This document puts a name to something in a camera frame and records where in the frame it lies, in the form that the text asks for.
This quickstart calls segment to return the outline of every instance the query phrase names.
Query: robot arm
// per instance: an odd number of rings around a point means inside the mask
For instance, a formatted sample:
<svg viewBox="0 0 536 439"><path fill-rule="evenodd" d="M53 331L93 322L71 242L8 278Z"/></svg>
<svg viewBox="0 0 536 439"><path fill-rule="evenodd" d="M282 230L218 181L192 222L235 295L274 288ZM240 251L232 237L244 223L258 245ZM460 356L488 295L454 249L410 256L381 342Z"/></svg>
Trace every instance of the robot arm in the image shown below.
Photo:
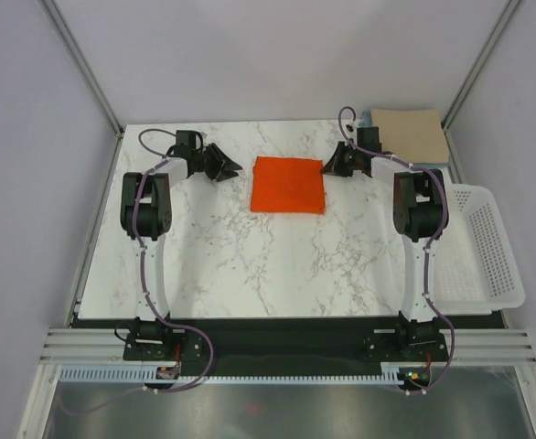
<svg viewBox="0 0 536 439"><path fill-rule="evenodd" d="M435 170L443 183L443 174ZM371 159L371 176L393 187L392 220L404 245L404 298L401 314L406 320L430 322L436 315L423 296L424 254L431 236L441 223L441 199L430 177L404 172L404 166L380 157ZM434 265L439 240L430 247L428 293L434 302Z"/></svg>
<svg viewBox="0 0 536 439"><path fill-rule="evenodd" d="M377 127L358 128L357 144L374 153L381 153ZM411 172L404 166L382 157L371 157L339 142L335 154L322 173L351 177L359 171L393 187L392 220L404 244L404 298L399 317L405 322L432 322L436 317L423 295L425 246L439 228L443 206L437 187L423 172ZM441 184L443 174L435 169ZM434 264L439 240L431 243L428 293L434 300Z"/></svg>
<svg viewBox="0 0 536 439"><path fill-rule="evenodd" d="M230 160L215 144L197 147L197 139L202 138L195 131L177 131L176 144L172 146L155 174L148 175L140 198L136 226L145 245L144 266L140 254L142 246L134 236L134 203L143 175L128 172L123 176L122 208L120 222L131 238L135 255L137 290L142 292L136 298L135 315L141 320L155 321L155 315L145 301L142 285L146 284L153 305L161 316L169 313L165 295L164 248L166 233L172 223L170 189L197 172L204 172L214 181L223 181L238 175L241 166Z"/></svg>

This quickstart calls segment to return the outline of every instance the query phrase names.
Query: orange cloth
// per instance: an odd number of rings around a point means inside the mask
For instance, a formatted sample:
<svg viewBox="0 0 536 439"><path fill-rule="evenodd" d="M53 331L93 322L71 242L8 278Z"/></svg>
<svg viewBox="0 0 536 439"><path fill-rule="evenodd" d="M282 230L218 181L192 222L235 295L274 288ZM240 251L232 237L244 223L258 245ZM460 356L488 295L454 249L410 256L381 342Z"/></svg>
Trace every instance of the orange cloth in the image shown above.
<svg viewBox="0 0 536 439"><path fill-rule="evenodd" d="M250 210L325 213L322 167L306 158L256 158Z"/></svg>

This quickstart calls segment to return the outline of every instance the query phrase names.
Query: white plastic basket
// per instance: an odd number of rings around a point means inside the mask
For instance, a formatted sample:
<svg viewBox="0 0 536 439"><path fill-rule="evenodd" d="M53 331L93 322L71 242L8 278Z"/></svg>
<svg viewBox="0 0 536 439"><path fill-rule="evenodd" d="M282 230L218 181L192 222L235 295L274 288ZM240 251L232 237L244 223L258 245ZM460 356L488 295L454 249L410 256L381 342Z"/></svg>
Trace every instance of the white plastic basket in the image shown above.
<svg viewBox="0 0 536 439"><path fill-rule="evenodd" d="M524 302L498 205L484 187L447 185L449 224L439 240L434 295L444 314L488 314Z"/></svg>

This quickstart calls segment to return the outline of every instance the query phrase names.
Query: black mounting bracket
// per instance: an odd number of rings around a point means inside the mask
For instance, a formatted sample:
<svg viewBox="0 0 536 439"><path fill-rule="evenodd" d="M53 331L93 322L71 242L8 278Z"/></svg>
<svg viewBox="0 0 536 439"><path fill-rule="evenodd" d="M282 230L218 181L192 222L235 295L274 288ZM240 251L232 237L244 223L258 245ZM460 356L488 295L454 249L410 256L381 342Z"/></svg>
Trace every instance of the black mounting bracket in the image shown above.
<svg viewBox="0 0 536 439"><path fill-rule="evenodd" d="M369 331L364 344L371 361L426 362L429 353L433 361L446 361L448 352L445 336L439 331L438 320L418 323L398 314L394 331Z"/></svg>
<svg viewBox="0 0 536 439"><path fill-rule="evenodd" d="M357 129L356 145L373 153L381 153L380 134L377 126ZM353 149L345 142L338 142L335 153L321 169L321 174L352 177L354 171L371 177L371 155Z"/></svg>
<svg viewBox="0 0 536 439"><path fill-rule="evenodd" d="M197 139L201 147L197 148ZM209 179L223 181L238 176L242 167L225 155L215 144L203 146L203 135L197 131L178 130L175 145L167 154L187 160L188 176L204 172Z"/></svg>
<svg viewBox="0 0 536 439"><path fill-rule="evenodd" d="M135 318L125 325L129 333L125 340L125 361L176 361L183 366L205 364L209 347L198 334L167 327L162 322Z"/></svg>

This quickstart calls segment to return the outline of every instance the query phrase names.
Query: marble table surface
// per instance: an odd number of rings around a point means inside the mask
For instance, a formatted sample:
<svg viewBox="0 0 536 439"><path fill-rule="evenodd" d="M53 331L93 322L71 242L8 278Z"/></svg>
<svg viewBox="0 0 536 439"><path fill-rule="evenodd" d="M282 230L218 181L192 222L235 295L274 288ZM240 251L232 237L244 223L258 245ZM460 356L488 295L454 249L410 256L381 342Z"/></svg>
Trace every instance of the marble table surface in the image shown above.
<svg viewBox="0 0 536 439"><path fill-rule="evenodd" d="M391 189L356 173L324 176L324 215L250 212L257 156L326 162L341 138L336 121L130 125L107 199L80 318L132 318L140 288L119 222L123 174L158 161L137 141L148 127L201 131L243 166L214 183L198 174L171 189L165 244L172 317L387 316L400 309L402 240L391 223ZM173 138L145 135L165 152Z"/></svg>

